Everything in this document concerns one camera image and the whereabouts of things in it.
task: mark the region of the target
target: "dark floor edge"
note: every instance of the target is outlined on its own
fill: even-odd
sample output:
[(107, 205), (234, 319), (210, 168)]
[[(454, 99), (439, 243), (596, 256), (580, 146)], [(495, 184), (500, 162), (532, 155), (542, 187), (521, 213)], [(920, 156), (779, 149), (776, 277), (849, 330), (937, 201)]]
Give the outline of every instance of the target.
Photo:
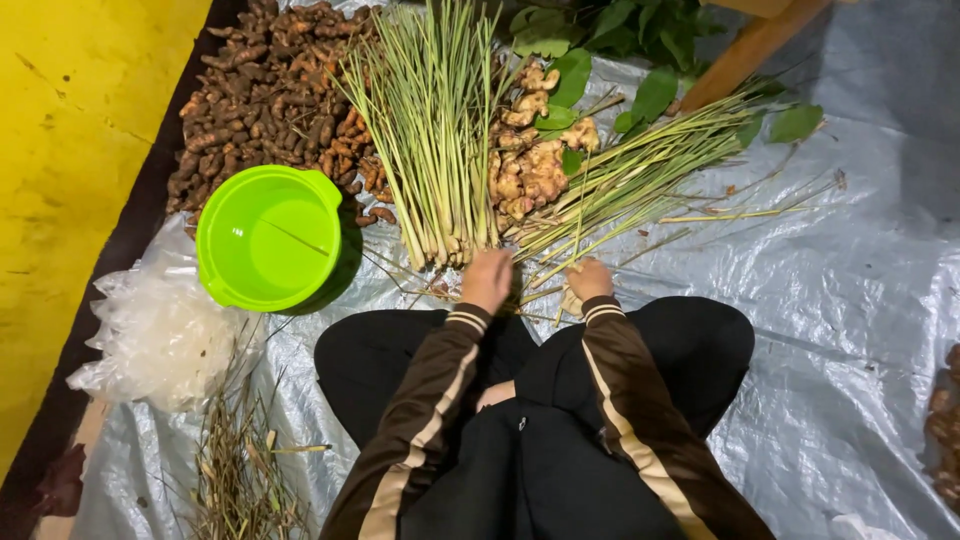
[[(226, 27), (236, 23), (236, 15), (246, 8), (242, 0), (213, 0), (204, 26)], [(83, 299), (74, 316), (60, 360), (47, 387), (27, 435), (20, 445), (10, 471), (0, 487), (0, 536), (4, 540), (28, 540), (39, 519), (33, 510), (39, 496), (36, 485), (43, 479), (51, 462), (60, 457), (70, 444), (89, 401), (84, 392), (71, 390), (66, 377), (86, 362), (100, 359), (100, 352), (84, 342), (100, 328), (100, 321), (90, 310), (90, 302), (103, 298), (93, 282), (110, 272), (129, 269), (143, 255), (163, 223), (167, 200), (167, 178), (176, 170), (174, 153), (183, 148), (178, 112), (190, 94), (201, 87), (196, 75), (205, 66), (201, 55), (216, 55), (221, 40), (202, 29), (194, 43), (190, 58), (164, 113), (156, 141), (144, 160), (133, 183), (130, 197), (117, 220), (117, 225), (94, 265), (86, 284)]]

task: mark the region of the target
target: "green plastic bowl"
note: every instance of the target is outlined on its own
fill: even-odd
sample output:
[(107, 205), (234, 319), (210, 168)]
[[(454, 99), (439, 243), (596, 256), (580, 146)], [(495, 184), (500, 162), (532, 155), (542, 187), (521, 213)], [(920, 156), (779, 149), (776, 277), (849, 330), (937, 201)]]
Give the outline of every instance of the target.
[(200, 282), (221, 306), (280, 311), (306, 301), (340, 256), (342, 200), (319, 171), (261, 165), (233, 175), (197, 224)]

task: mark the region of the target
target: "ginger pile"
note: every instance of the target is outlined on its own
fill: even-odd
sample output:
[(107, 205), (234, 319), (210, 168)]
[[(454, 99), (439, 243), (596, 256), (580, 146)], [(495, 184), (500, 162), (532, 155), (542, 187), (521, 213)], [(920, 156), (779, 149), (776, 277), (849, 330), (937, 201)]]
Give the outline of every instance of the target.
[[(390, 188), (377, 184), (382, 165), (363, 118), (330, 81), (341, 80), (351, 39), (375, 38), (371, 9), (347, 19), (325, 1), (285, 13), (276, 0), (250, 0), (249, 8), (239, 13), (239, 27), (207, 29), (227, 42), (218, 56), (201, 57), (208, 66), (197, 77), (203, 87), (180, 110), (185, 148), (167, 183), (167, 213), (193, 211), (188, 224), (196, 225), (226, 179), (270, 163), (323, 171), (347, 196), (363, 188), (355, 182), (359, 170), (374, 178), (376, 198), (392, 203)], [(358, 213), (358, 225), (376, 220)]]
[[(960, 384), (960, 343), (947, 355), (949, 376)], [(940, 465), (931, 473), (933, 489), (960, 513), (960, 405), (952, 405), (949, 390), (935, 388), (930, 397), (925, 430), (940, 446)]]
[(544, 74), (542, 66), (531, 61), (516, 77), (516, 99), (491, 126), (488, 179), (501, 233), (523, 221), (531, 210), (556, 200), (566, 189), (569, 178), (563, 170), (564, 146), (587, 152), (600, 146), (590, 117), (578, 120), (559, 138), (538, 139), (540, 132), (531, 124), (537, 115), (548, 115), (549, 90), (559, 80), (559, 71)]

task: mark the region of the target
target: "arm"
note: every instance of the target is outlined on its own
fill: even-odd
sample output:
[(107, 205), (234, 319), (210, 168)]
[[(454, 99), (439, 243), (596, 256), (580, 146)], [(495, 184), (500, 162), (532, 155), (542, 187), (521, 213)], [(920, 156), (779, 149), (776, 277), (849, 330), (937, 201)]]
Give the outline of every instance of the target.
[[(609, 280), (609, 271), (593, 263), (603, 270), (600, 278), (593, 277)], [(585, 264), (585, 273), (591, 265)], [(591, 275), (570, 280), (574, 292), (577, 278)], [(612, 282), (600, 294), (585, 296), (584, 354), (611, 451), (634, 464), (691, 540), (773, 540), (763, 520), (724, 478), (707, 444), (674, 408), (639, 332), (612, 296)]]
[(464, 273), (464, 302), (417, 349), (376, 435), (334, 501), (321, 540), (396, 538), (401, 503), (415, 501), (435, 479), (444, 458), (444, 430), (457, 417), (476, 372), (477, 343), (510, 280), (509, 251), (478, 255)]

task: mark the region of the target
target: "clear plastic bag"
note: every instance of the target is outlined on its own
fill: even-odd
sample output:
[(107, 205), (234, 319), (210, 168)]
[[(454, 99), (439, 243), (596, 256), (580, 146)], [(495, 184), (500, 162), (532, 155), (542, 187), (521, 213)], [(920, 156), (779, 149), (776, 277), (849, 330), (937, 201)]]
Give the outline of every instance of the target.
[(241, 372), (252, 368), (262, 350), (264, 315), (210, 298), (197, 277), (184, 219), (170, 217), (133, 268), (94, 283), (107, 298), (90, 303), (102, 322), (86, 345), (104, 356), (68, 377), (71, 388), (180, 412), (202, 407), (231, 361)]

